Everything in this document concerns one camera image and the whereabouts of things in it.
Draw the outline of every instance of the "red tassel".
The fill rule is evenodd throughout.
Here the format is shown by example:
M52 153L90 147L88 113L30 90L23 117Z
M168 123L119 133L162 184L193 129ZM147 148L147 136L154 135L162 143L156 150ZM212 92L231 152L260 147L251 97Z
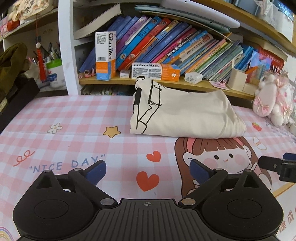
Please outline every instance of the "red tassel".
M43 65L43 59L42 59L42 54L40 49L37 49L37 55L38 55L38 62L39 62L39 75L40 75L40 80L41 82L46 81L46 73L45 73L45 68Z

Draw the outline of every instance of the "white flower print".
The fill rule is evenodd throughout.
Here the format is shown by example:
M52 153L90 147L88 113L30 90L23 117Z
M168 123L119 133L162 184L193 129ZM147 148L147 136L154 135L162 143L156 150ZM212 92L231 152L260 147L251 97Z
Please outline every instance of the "white flower print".
M47 133L53 133L56 134L57 130L61 130L63 127L59 126L61 123L58 122L56 123L56 125L51 125L50 129L47 131Z

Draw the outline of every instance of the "white tote bag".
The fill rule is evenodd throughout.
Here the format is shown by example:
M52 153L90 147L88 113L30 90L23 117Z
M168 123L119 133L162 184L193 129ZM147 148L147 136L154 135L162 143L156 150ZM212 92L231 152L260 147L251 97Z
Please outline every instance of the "white tote bag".
M132 134L218 139L241 137L246 131L222 90L188 93L144 76L135 86Z

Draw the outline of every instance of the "white jar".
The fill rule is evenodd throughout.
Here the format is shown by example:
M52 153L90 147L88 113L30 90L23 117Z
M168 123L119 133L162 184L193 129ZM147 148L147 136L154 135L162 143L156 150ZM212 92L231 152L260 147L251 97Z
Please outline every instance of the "white jar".
M56 59L46 64L47 79L50 81L52 88L59 88L66 85L62 60Z

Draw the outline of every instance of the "bed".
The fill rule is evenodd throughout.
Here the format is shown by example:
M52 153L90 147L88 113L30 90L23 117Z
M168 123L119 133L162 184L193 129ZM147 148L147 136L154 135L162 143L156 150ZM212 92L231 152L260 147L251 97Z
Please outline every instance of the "bed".
M104 160L107 172L97 186L117 201L178 201L198 187L187 176L189 167L184 157L190 154L210 168L221 167L230 173L254 169L283 207L278 238L295 241L296 185L279 181L276 173L260 169L257 162L261 155L282 158L285 152L296 153L296 137L250 109L234 110L247 126L243 137L189 141L130 134L132 96L33 100L0 135L0 240L19 238L12 220L13 209L45 169L64 174Z

